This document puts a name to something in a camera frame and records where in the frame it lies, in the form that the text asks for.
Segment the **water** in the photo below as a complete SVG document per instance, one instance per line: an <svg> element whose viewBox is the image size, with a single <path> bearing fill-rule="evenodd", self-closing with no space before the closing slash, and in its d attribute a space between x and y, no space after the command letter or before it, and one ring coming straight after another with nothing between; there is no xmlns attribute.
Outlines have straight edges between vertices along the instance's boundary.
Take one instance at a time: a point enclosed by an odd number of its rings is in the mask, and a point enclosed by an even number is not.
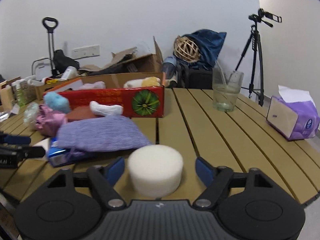
<svg viewBox="0 0 320 240"><path fill-rule="evenodd" d="M234 110L239 89L228 85L213 86L213 107L219 111L231 112Z"/></svg>

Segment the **floor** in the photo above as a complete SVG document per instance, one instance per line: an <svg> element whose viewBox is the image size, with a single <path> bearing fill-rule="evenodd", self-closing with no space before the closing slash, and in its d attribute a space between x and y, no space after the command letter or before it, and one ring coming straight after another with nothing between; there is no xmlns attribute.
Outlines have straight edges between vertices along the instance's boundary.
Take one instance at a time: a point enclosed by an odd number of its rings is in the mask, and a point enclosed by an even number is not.
<svg viewBox="0 0 320 240"><path fill-rule="evenodd" d="M270 101L265 100L265 104L263 107L268 108L270 105ZM308 143L310 143L313 148L315 148L320 154L320 130L316 137L312 139L307 139ZM319 240L320 239L320 198L314 201L311 205L309 205L306 209L306 222L304 227L299 235L298 240Z"/></svg>

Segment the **logo on tissue package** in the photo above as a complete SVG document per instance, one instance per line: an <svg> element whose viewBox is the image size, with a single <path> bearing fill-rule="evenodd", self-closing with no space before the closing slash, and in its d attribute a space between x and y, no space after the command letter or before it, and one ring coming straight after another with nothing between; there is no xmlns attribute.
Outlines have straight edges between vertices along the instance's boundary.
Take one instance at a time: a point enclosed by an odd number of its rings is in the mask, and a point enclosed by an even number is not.
<svg viewBox="0 0 320 240"><path fill-rule="evenodd" d="M306 124L306 129L310 129L312 127L312 119L309 119Z"/></svg>

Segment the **glass of water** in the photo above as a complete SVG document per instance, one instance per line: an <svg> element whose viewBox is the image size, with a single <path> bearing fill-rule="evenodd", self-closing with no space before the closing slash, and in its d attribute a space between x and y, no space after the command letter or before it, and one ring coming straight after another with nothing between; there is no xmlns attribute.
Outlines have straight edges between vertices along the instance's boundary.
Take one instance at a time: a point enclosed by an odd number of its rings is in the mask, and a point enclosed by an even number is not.
<svg viewBox="0 0 320 240"><path fill-rule="evenodd" d="M219 111L235 109L244 74L240 71L222 69L216 64L212 70L213 107Z"/></svg>

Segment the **blue plush toy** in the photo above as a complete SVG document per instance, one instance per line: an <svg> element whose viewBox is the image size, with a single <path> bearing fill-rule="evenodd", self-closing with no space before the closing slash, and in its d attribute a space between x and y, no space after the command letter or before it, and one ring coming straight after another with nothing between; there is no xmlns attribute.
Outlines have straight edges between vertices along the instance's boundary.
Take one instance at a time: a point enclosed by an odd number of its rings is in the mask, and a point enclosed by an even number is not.
<svg viewBox="0 0 320 240"><path fill-rule="evenodd" d="M48 92L44 96L44 103L49 106L52 110L57 110L65 114L69 113L70 105L69 100L56 92Z"/></svg>

